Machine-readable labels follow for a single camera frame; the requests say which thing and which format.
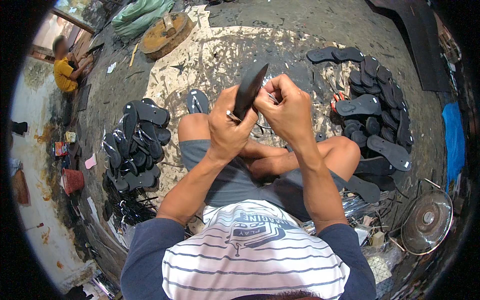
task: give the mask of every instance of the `hand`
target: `hand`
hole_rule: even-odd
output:
[[[292,147],[312,139],[310,96],[300,90],[285,74],[267,82],[261,90],[263,89],[281,101],[275,105],[268,97],[257,97],[253,103],[275,133]]]
[[[234,122],[227,116],[227,110],[233,111],[235,107],[235,96],[239,86],[233,86],[223,90],[218,97],[215,106],[208,117],[210,129],[209,155],[213,160],[224,164],[229,163],[247,143],[250,131],[258,120],[258,115],[249,109],[241,123]],[[265,91],[257,98],[268,98]]]
[[[92,63],[92,62],[93,62],[93,55],[90,54],[90,55],[87,57],[87,60],[86,60],[85,63],[86,63],[86,64],[89,64],[89,63]]]

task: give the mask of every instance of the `white wall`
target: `white wall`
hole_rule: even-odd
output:
[[[11,157],[23,162],[25,179],[30,194],[30,204],[18,205],[25,228],[40,223],[43,227],[27,231],[39,261],[61,292],[90,280],[96,270],[93,260],[84,263],[75,250],[75,234],[59,220],[56,197],[47,172],[47,146],[53,130],[49,124],[52,116],[52,101],[59,101],[57,86],[53,78],[53,65],[27,58],[17,81],[12,107],[12,120],[28,122],[29,132],[25,137],[14,134]]]

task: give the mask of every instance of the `yellow shirt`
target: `yellow shirt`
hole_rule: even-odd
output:
[[[55,60],[53,63],[53,76],[60,90],[71,92],[78,87],[78,83],[69,78],[72,72],[73,68],[68,64],[66,57],[62,60]]]

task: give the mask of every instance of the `red plastic basket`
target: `red plastic basket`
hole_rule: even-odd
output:
[[[84,175],[81,171],[63,168],[62,176],[67,196],[70,196],[71,192],[80,190],[84,187]]]

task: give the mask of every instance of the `blue tarp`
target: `blue tarp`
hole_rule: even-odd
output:
[[[445,105],[442,117],[445,121],[447,146],[447,192],[452,180],[456,180],[465,164],[465,136],[458,102]]]

